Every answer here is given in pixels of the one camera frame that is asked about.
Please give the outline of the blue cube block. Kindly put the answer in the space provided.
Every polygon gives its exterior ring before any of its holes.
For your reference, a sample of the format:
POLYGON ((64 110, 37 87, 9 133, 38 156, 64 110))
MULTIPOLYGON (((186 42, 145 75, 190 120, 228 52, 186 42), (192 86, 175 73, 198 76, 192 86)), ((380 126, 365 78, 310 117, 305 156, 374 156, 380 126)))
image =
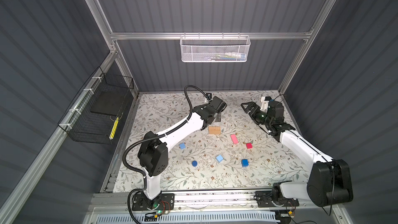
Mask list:
POLYGON ((242 161, 241 161, 241 165, 242 165, 242 167, 248 167, 249 166, 249 162, 248 162, 248 160, 247 159, 243 159, 242 161))

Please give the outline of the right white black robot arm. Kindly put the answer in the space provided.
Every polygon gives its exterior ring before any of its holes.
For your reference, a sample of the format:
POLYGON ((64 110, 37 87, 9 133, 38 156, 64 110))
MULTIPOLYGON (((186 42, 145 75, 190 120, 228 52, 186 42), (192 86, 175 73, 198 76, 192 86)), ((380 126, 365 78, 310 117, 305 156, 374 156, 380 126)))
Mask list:
POLYGON ((310 170, 305 183, 275 183, 270 195, 273 204, 284 206, 288 200, 298 199, 310 200, 318 207, 351 202, 353 188, 348 163, 320 151, 286 123, 282 102, 268 96, 261 102, 242 103, 241 107, 260 129, 288 147, 310 170))

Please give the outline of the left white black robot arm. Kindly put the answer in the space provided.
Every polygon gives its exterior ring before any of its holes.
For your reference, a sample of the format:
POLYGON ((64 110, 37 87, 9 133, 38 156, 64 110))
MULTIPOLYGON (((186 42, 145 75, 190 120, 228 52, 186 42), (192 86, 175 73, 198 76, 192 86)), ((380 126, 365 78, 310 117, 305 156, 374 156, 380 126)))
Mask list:
POLYGON ((186 118, 172 127, 145 135, 137 156, 145 173, 144 195, 148 200, 161 194, 161 174, 168 166, 169 152, 174 146, 192 133, 206 129, 226 107, 227 103, 215 96, 210 102, 192 108, 186 118))

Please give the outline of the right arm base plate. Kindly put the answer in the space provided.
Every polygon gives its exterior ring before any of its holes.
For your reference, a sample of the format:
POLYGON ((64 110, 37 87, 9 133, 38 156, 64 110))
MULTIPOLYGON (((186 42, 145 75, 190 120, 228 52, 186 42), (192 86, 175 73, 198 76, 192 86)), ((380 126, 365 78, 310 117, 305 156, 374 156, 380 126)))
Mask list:
POLYGON ((278 191, 256 191, 254 200, 258 207, 298 207, 299 201, 293 198, 285 198, 278 191))

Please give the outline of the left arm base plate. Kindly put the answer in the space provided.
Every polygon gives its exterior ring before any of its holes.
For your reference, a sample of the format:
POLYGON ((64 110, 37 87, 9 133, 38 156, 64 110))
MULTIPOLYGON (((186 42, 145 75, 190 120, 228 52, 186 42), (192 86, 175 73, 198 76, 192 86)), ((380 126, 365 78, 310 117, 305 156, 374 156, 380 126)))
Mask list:
POLYGON ((133 211, 168 211, 174 209, 175 194, 161 193, 153 200, 149 200, 144 193, 136 193, 132 197, 133 211))

